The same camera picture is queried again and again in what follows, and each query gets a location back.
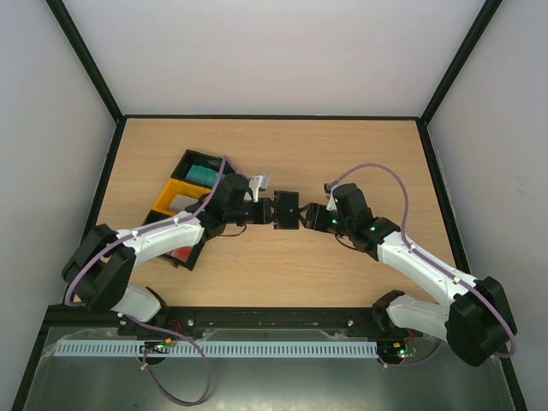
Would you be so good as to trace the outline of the black card holder wallet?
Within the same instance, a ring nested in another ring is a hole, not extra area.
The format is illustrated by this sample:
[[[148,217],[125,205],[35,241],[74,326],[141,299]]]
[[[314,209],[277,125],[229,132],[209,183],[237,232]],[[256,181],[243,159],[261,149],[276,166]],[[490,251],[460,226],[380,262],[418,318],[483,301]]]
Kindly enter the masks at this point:
[[[299,229],[298,192],[277,190],[274,192],[274,220],[275,229]]]

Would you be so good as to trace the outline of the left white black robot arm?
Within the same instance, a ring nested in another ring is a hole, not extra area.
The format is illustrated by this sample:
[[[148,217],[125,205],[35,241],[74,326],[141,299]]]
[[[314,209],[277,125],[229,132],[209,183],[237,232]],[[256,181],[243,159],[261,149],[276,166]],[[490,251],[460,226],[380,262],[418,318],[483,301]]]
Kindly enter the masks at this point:
[[[206,197],[171,217],[132,229],[96,226],[63,268],[65,304],[150,321],[163,303],[152,290],[131,284],[133,270],[176,249],[202,247],[229,224],[269,223],[269,202],[259,196],[269,182],[265,174],[246,178],[231,173],[215,182]]]

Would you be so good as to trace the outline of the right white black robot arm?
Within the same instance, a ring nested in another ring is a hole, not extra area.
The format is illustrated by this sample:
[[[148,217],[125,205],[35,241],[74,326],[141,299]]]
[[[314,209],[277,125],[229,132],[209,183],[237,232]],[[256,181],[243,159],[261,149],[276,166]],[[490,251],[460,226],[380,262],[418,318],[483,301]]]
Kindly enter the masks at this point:
[[[399,271],[433,298],[419,301],[400,290],[383,295],[372,306],[379,333],[419,331],[447,343],[470,366],[515,352],[517,329],[502,284],[493,277],[478,279],[428,253],[405,235],[402,225],[374,216],[355,184],[333,188],[324,205],[305,205],[301,222],[307,229],[348,238],[357,252]]]

